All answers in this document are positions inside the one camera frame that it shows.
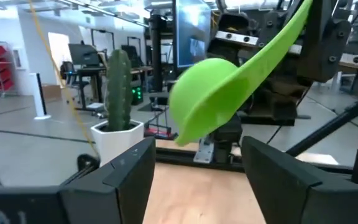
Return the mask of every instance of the monitor screen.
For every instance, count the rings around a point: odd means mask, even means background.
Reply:
[[[206,57],[211,8],[203,0],[175,1],[176,66],[190,67]]]

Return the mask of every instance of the potted plant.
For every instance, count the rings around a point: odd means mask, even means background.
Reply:
[[[144,124],[131,120],[131,61],[125,51],[113,50],[108,60],[106,75],[108,92],[104,103],[108,119],[91,128],[100,154],[100,166],[144,137]]]

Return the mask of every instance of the metal bracket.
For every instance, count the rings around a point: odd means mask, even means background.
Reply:
[[[212,162],[214,144],[206,142],[206,138],[200,140],[200,148],[196,152],[193,161],[198,163],[209,164]]]

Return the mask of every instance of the yellow cable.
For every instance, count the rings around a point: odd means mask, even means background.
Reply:
[[[35,27],[37,28],[38,35],[40,36],[40,38],[42,39],[42,42],[44,43],[44,46],[45,46],[45,48],[46,48],[46,50],[47,50],[47,52],[49,54],[49,58],[52,61],[52,64],[53,64],[53,67],[55,69],[56,74],[60,74],[59,68],[57,67],[55,61],[53,60],[52,52],[50,51],[49,45],[48,45],[47,41],[45,40],[44,35],[42,33],[40,24],[38,22],[37,13],[35,12],[34,6],[32,4],[32,0],[29,0],[29,5],[30,5],[30,10],[31,10],[31,13],[32,13],[32,17],[33,17],[33,20],[34,20]],[[60,82],[61,86],[64,86],[63,85],[63,80],[60,77],[60,75],[57,75],[57,77],[59,79],[59,82]],[[73,99],[71,98],[70,93],[68,92],[68,90],[66,88],[63,89],[63,93],[64,93],[65,97],[68,99],[68,101],[70,102],[69,105],[70,105],[70,108],[71,108],[71,112],[73,113],[73,116],[77,120],[78,125],[81,127],[81,129],[83,131],[83,134],[84,134],[86,140],[88,141],[88,144],[91,146],[91,148],[94,151],[94,153],[96,154],[96,156],[98,158],[100,158],[99,152],[96,150],[95,146],[92,143],[91,138],[88,136],[88,133],[86,131],[86,127],[85,127],[84,123],[82,122],[80,116],[78,115],[77,111],[75,110],[74,102],[73,102]]]

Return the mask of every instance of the black panel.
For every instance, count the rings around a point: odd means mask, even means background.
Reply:
[[[141,224],[154,176],[154,138],[144,139],[111,164],[121,172],[111,174],[104,183],[117,187],[121,223]]]
[[[320,181],[302,162],[254,138],[241,145],[244,169],[268,224],[299,224],[307,189]]]
[[[146,138],[61,191],[70,223],[141,224],[155,164],[155,141]]]
[[[0,223],[68,223],[57,187],[0,188]]]
[[[358,185],[244,137],[243,163],[267,224],[358,223]]]

